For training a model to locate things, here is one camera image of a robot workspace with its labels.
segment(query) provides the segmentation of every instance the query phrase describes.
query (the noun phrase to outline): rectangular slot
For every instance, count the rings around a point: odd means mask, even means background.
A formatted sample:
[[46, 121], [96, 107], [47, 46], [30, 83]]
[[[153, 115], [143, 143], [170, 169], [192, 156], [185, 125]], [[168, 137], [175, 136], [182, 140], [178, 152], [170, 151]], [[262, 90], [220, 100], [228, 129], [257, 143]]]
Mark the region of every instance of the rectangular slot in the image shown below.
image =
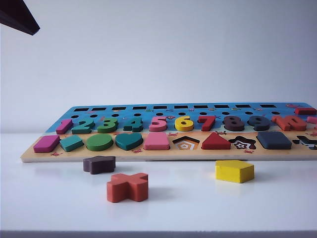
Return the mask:
[[215, 108], [229, 108], [228, 105], [215, 105]]
[[250, 105], [242, 104], [242, 105], [236, 105], [237, 108], [250, 108]]
[[93, 108], [92, 111], [104, 111], [106, 108]]
[[127, 107], [115, 107], [115, 108], [112, 108], [111, 110], [113, 111], [117, 111], [117, 110], [125, 110]]
[[89, 108], [76, 108], [74, 112], [85, 112], [88, 111]]
[[194, 105], [194, 108], [208, 108], [207, 105]]
[[263, 108], [276, 108], [276, 105], [273, 104], [260, 104], [260, 106]]
[[154, 106], [153, 109], [167, 109], [167, 106]]
[[145, 110], [147, 107], [133, 107], [133, 110]]
[[174, 106], [175, 109], [184, 109], [184, 108], [188, 108], [188, 106], [186, 105], [180, 105], [180, 106]]

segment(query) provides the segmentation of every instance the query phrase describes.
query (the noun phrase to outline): blue board section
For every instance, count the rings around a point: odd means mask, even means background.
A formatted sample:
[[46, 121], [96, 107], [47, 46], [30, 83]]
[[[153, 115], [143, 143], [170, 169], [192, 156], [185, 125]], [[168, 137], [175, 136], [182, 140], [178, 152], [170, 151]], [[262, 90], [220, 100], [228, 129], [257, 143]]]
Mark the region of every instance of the blue board section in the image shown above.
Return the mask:
[[[95, 122], [92, 130], [103, 125], [104, 118], [116, 118], [118, 129], [134, 117], [142, 118], [143, 128], [149, 129], [153, 117], [167, 117], [167, 130], [176, 131], [175, 119], [190, 116], [194, 122], [194, 129], [201, 130], [202, 123], [198, 123], [199, 116], [216, 116], [213, 129], [220, 128], [226, 116], [237, 116], [245, 125], [251, 116], [263, 116], [271, 120], [272, 116], [282, 117], [295, 115], [295, 108], [311, 108], [306, 103], [184, 103], [184, 104], [141, 104], [141, 105], [104, 105], [78, 106], [69, 109], [56, 121], [46, 133], [55, 132], [64, 119], [72, 119], [74, 126], [79, 125], [82, 119], [90, 118]], [[297, 115], [306, 120], [307, 115]]]

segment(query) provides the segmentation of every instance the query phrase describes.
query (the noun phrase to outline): white wall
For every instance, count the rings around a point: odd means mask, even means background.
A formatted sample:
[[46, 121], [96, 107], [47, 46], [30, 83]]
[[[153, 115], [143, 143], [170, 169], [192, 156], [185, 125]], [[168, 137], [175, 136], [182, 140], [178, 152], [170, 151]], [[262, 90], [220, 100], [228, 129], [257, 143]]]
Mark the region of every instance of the white wall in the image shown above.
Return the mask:
[[316, 0], [25, 0], [1, 26], [1, 130], [44, 132], [76, 105], [307, 102]]

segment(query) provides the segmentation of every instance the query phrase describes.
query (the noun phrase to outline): white tabletop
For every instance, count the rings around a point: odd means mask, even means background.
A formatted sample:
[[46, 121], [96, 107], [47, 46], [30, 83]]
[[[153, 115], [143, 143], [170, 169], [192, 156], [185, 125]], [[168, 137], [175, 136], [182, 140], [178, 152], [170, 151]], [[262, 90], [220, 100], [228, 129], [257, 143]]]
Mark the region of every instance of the white tabletop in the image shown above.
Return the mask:
[[[256, 177], [242, 184], [216, 180], [213, 161], [117, 162], [113, 173], [91, 175], [82, 163], [22, 163], [20, 155], [38, 136], [1, 135], [1, 230], [8, 234], [317, 235], [317, 161], [252, 162]], [[115, 173], [149, 174], [149, 199], [108, 202], [106, 182]]]

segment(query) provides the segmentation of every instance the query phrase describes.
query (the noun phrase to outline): pink rectangle block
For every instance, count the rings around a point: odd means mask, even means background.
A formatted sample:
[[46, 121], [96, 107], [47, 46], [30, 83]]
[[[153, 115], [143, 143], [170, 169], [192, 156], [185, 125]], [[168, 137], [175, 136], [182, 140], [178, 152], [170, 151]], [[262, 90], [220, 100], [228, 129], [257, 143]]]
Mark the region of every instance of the pink rectangle block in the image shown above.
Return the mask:
[[311, 123], [311, 124], [317, 124], [317, 118], [316, 117], [307, 117], [306, 121], [308, 123]]
[[59, 140], [59, 135], [45, 135], [33, 146], [34, 152], [51, 152], [59, 144]]

